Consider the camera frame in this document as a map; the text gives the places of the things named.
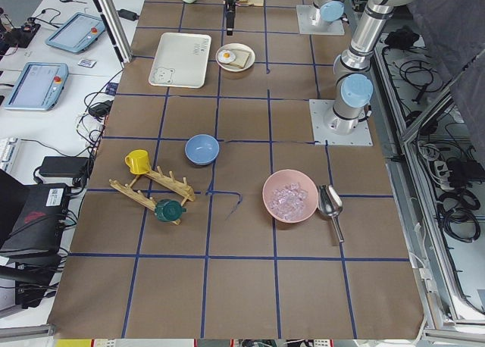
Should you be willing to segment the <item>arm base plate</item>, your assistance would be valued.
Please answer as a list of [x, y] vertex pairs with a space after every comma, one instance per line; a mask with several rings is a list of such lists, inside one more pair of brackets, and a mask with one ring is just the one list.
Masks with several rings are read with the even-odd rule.
[[314, 5], [297, 5], [299, 33], [307, 35], [343, 36], [340, 20], [344, 14], [343, 3], [327, 2], [320, 8]]
[[334, 100], [327, 99], [309, 100], [314, 142], [317, 145], [372, 146], [363, 113], [358, 119], [343, 120], [334, 113], [333, 103]]

